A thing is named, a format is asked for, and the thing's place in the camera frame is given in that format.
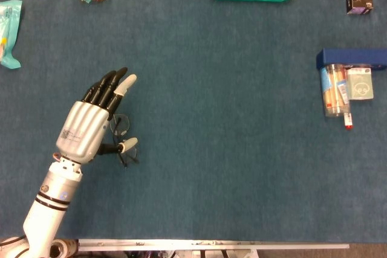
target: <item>sticker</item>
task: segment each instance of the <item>sticker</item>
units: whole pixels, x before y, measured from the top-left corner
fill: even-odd
[[[355,74],[365,74],[365,75],[371,75],[371,69],[370,68],[351,68],[347,70],[348,75],[355,75]]]
[[[357,93],[358,95],[360,96],[365,96],[367,95],[367,93],[369,92],[370,88],[368,86],[367,83],[357,83],[356,85],[354,85],[354,87],[352,88],[352,91],[354,91],[355,93]]]
[[[344,113],[344,125],[347,129],[351,129],[353,127],[352,124],[352,114],[351,113]]]
[[[62,133],[60,134],[60,137],[63,139],[67,139],[74,142],[80,142],[82,139],[83,132],[81,131],[71,131],[68,128],[64,128],[62,130]]]
[[[60,197],[59,197],[59,198],[60,198],[61,200],[64,201],[67,197],[68,197],[68,192],[62,192],[62,193],[60,194]]]
[[[342,80],[336,83],[337,88],[339,89],[341,98],[343,99],[344,104],[348,104],[348,94],[346,93],[346,80]]]
[[[320,70],[321,75],[321,87],[322,92],[328,91],[330,88],[332,88],[331,80],[329,79],[329,75],[326,68],[322,68]]]

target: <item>black fingertip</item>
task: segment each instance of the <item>black fingertip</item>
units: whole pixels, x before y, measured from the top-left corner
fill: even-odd
[[[116,71],[110,71],[106,75],[104,75],[100,81],[102,85],[106,84],[111,78],[113,78],[117,74]]]
[[[123,68],[120,68],[117,71],[117,74],[115,74],[115,75],[118,76],[119,79],[121,79],[123,76],[125,76],[127,71],[128,71],[128,68],[124,66]]]

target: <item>blue carpet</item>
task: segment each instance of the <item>blue carpet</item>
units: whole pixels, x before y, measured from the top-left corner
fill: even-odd
[[[387,242],[387,72],[347,132],[324,118],[315,62],[384,47],[387,0],[374,3],[23,0],[22,68],[0,68],[0,236],[22,234],[74,101],[128,66],[118,112],[141,163],[84,166],[58,236]]]

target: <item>robotic hand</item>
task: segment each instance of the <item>robotic hand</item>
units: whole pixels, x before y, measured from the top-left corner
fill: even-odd
[[[56,141],[60,155],[54,156],[56,161],[25,219],[23,228],[28,243],[23,238],[0,243],[0,256],[6,251],[3,247],[7,247],[6,257],[49,257],[53,239],[82,179],[81,165],[96,154],[123,153],[137,144],[136,138],[118,145],[101,144],[110,119],[136,81],[136,75],[130,75],[119,84],[126,72],[122,68],[107,73],[87,90],[81,101],[75,102]]]

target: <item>black stripe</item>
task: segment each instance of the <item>black stripe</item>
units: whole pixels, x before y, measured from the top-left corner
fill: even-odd
[[[13,240],[11,240],[11,241],[8,241],[8,242],[0,243],[0,247],[10,245],[10,244],[15,243],[15,242],[17,242],[17,241],[20,241],[20,240],[22,240],[22,239],[24,239],[24,238],[25,238],[25,235],[23,235],[23,236],[21,236],[21,237],[18,237],[18,238],[15,238],[15,239],[13,239]]]
[[[229,258],[227,250],[222,250],[223,258]]]
[[[45,205],[48,208],[53,208],[54,210],[58,210],[58,211],[66,211],[67,210],[67,208],[59,208],[59,207],[55,207],[54,205],[47,204],[46,202],[43,202],[38,198],[35,198],[35,201],[37,201],[41,205]]]
[[[27,249],[24,249],[23,251],[21,251],[18,255],[15,256],[15,258],[19,258],[20,256],[22,256],[25,252],[27,252],[29,250],[29,248]]]
[[[39,192],[39,193],[37,193],[39,196],[42,196],[43,198],[45,198],[45,199],[49,199],[49,200],[51,200],[51,201],[53,201],[53,202],[56,202],[56,203],[58,203],[58,204],[61,204],[61,205],[70,205],[70,202],[65,202],[65,201],[61,201],[60,199],[54,199],[54,198],[52,198],[51,196],[48,196],[48,195],[46,195],[46,194],[44,194],[44,193],[42,193],[42,192]]]

